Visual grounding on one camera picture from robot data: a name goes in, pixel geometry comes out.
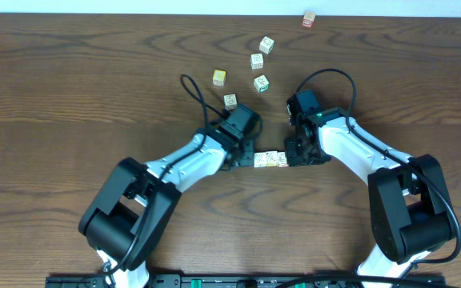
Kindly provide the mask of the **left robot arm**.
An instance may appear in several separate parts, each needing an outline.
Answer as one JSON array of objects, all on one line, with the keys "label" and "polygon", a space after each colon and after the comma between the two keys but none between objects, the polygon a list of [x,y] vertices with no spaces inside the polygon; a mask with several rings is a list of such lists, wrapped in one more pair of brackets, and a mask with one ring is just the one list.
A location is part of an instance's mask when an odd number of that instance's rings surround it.
[{"label": "left robot arm", "polygon": [[144,287],[146,260],[182,194],[222,166],[237,166],[257,134],[224,124],[202,128],[183,147],[158,160],[124,158],[112,170],[78,224],[103,260],[107,287]]}]

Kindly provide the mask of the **white block red side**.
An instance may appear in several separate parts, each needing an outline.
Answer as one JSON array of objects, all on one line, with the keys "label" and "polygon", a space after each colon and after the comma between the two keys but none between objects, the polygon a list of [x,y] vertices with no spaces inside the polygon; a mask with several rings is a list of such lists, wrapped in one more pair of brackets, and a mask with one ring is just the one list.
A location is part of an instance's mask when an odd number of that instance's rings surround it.
[{"label": "white block red side", "polygon": [[285,152],[278,152],[277,153],[277,161],[278,167],[288,167],[289,164],[287,163],[287,155]]}]

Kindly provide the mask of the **white block yellow side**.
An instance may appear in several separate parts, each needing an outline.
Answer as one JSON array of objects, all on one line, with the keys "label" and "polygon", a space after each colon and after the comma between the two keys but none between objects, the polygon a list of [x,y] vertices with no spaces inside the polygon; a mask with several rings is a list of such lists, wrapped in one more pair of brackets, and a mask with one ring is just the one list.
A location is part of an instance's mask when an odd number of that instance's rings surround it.
[{"label": "white block yellow side", "polygon": [[277,151],[267,151],[266,155],[266,166],[278,166],[279,157]]}]

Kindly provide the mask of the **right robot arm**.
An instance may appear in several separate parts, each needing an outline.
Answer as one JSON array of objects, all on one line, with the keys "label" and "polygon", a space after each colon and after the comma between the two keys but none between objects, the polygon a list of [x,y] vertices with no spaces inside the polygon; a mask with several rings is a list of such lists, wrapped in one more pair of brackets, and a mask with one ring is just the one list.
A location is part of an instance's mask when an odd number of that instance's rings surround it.
[{"label": "right robot arm", "polygon": [[288,109],[295,136],[285,141],[289,166],[338,159],[368,188],[375,246],[357,274],[402,278],[450,240],[461,248],[461,228],[439,162],[431,155],[413,157],[366,132],[340,108]]}]

